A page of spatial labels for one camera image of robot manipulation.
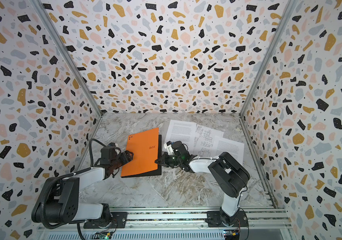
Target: folder cover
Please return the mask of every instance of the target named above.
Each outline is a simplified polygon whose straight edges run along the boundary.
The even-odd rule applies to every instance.
[[[159,128],[129,135],[125,149],[133,152],[134,158],[122,167],[121,177],[161,175],[161,168],[155,163],[161,145],[159,139]]]

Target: black mounting plate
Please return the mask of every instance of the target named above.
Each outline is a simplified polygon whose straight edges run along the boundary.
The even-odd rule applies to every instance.
[[[127,212],[111,212],[112,214],[112,219],[116,219],[112,220],[112,225],[109,227],[110,230],[114,230],[116,228],[125,228],[125,223],[127,221]],[[92,222],[86,222],[84,223],[84,227],[85,229],[103,229],[103,228],[99,228],[98,226],[96,226],[94,223]]]
[[[241,227],[248,227],[248,218],[242,209],[239,209],[238,212],[236,213],[236,219],[239,219],[241,223]],[[222,223],[219,211],[207,212],[206,223],[208,223],[208,227],[227,228],[227,226]],[[239,223],[236,221],[236,223],[234,223],[232,227],[237,228],[238,226],[239,226]]]

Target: black folder back cover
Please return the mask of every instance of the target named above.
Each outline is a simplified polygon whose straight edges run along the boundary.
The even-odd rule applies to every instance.
[[[158,143],[158,150],[157,150],[157,157],[162,156],[162,135],[159,135],[159,143]],[[148,177],[148,176],[159,176],[162,175],[162,166],[158,165],[157,169],[149,172],[144,172],[141,174],[135,174],[135,175],[129,175],[121,178],[126,178],[126,177]]]

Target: terrazzo wallpaper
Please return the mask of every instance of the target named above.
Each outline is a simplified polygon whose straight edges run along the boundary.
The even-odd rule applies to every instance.
[[[287,1],[42,2],[103,112],[234,113]]]
[[[244,120],[297,238],[342,240],[342,0],[298,1]]]
[[[0,240],[32,239],[42,185],[75,169],[96,121],[30,3],[0,0]]]

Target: orange folder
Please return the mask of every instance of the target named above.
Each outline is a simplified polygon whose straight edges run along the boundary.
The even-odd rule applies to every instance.
[[[133,152],[134,158],[122,167],[122,177],[158,169],[159,128],[129,135],[125,149]]]

